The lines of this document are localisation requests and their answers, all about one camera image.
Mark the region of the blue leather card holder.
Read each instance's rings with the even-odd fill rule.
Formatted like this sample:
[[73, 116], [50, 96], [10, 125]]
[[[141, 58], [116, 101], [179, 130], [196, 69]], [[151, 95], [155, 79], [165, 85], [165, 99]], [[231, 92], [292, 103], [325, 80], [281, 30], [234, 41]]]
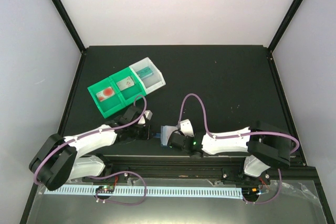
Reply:
[[154, 138], [159, 138], [162, 146], [167, 146], [170, 135], [178, 130], [176, 126], [161, 126], [160, 133], [155, 133]]

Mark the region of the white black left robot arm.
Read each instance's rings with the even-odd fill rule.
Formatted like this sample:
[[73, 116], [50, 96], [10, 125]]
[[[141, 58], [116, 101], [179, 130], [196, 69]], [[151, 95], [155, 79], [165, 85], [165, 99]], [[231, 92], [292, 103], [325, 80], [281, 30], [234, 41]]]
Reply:
[[113, 174], [100, 148], [126, 140], [148, 140], [152, 112], [130, 106], [124, 115], [88, 132], [74, 136], [51, 135], [29, 164], [34, 182], [54, 191], [72, 179], [97, 177], [108, 181]]

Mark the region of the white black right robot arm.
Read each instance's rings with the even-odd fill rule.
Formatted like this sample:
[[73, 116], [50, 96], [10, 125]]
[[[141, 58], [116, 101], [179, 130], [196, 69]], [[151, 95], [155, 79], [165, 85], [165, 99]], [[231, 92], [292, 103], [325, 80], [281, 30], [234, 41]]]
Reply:
[[260, 121], [237, 131], [194, 133], [191, 122], [184, 120], [179, 127], [161, 127], [161, 133], [163, 146], [192, 157], [246, 154], [238, 171], [239, 179], [245, 184], [252, 183], [269, 168], [288, 168], [295, 142], [288, 132]]

